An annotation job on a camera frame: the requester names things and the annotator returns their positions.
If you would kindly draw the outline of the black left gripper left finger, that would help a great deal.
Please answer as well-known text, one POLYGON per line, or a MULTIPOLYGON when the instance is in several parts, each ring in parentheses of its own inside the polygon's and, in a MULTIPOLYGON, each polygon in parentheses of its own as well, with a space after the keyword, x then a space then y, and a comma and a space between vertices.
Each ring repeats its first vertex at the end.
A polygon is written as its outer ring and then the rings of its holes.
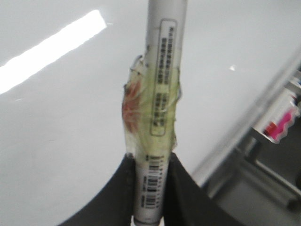
POLYGON ((135 161, 124 155, 104 188, 61 226, 129 226, 132 222, 135 161))

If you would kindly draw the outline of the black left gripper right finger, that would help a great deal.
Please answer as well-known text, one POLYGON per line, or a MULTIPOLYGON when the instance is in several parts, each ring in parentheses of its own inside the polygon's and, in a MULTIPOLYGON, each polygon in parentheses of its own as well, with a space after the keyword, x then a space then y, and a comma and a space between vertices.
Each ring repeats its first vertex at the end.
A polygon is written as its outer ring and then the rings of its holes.
POLYGON ((166 226, 242 225, 207 196, 174 153, 169 160, 163 217, 166 226))

